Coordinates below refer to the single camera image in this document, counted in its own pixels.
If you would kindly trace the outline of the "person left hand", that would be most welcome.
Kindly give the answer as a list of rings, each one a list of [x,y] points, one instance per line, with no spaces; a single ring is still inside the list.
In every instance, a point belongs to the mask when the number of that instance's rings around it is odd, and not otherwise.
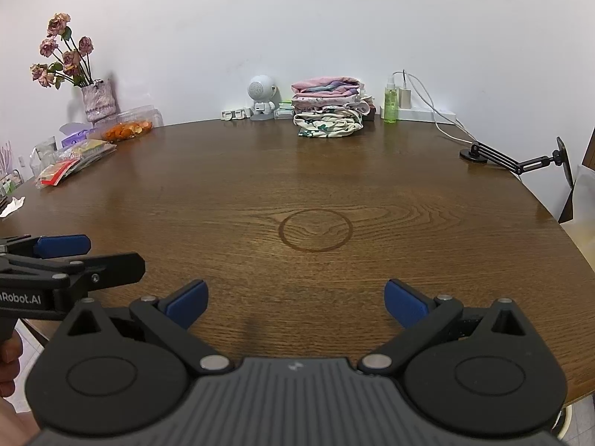
[[[26,445],[39,433],[39,427],[31,412],[17,413],[7,398],[15,392],[15,380],[20,372],[19,359],[23,354],[20,335],[13,330],[11,337],[1,343],[1,446]]]

